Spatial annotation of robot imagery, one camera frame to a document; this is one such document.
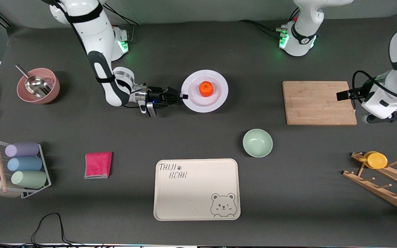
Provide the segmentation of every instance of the metal ladle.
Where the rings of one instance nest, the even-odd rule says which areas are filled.
[[[40,76],[30,76],[28,72],[26,72],[19,64],[16,64],[15,67],[25,76],[27,77],[25,81],[25,87],[28,92],[33,94],[35,97],[39,99],[46,96],[50,93],[50,86],[47,84],[45,79]]]

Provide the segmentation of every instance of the light green bowl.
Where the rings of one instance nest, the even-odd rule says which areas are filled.
[[[262,129],[249,130],[243,137],[243,148],[252,157],[264,157],[272,151],[271,136]]]

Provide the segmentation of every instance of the pink towel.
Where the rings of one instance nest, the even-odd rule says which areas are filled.
[[[85,179],[108,178],[113,152],[95,152],[85,155]]]

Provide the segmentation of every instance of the white plate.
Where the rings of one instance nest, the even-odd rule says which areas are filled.
[[[157,163],[154,188],[157,220],[236,220],[240,212],[235,160],[161,160]]]
[[[209,97],[203,97],[199,91],[199,85],[204,81],[212,83],[214,87],[214,93]],[[227,81],[218,72],[201,70],[185,79],[181,93],[188,95],[188,99],[183,99],[186,107],[200,113],[211,112],[225,102],[228,93]]]

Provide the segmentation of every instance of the robotic arm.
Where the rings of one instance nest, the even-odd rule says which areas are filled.
[[[56,20],[73,27],[110,105],[120,107],[136,102],[142,113],[155,116],[161,102],[173,104],[187,99],[172,88],[162,90],[136,84],[130,69],[111,68],[111,61],[128,52],[128,35],[125,30],[111,26],[102,7],[106,0],[42,1],[50,5]]]
[[[324,20],[323,7],[347,5],[353,0],[293,0],[300,14],[281,28],[291,30],[284,34],[279,48],[292,56],[303,56],[313,47],[316,32]]]
[[[358,100],[369,114],[364,115],[363,121],[368,123],[397,121],[397,32],[392,36],[389,45],[389,58],[392,70],[372,78],[366,72],[357,71],[353,75],[352,88],[337,93],[337,99]],[[355,88],[355,76],[362,72],[367,80],[361,88]]]

